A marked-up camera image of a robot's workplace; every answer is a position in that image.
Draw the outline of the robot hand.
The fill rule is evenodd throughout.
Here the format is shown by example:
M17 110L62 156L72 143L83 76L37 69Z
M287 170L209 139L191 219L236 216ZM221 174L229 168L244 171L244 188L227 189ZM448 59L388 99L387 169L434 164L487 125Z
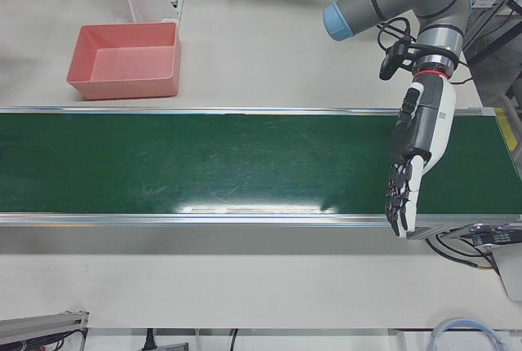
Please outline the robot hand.
M421 181L445 153L455 105L455 89L444 74L414 75L391 138L385 213L398 238L415 230Z

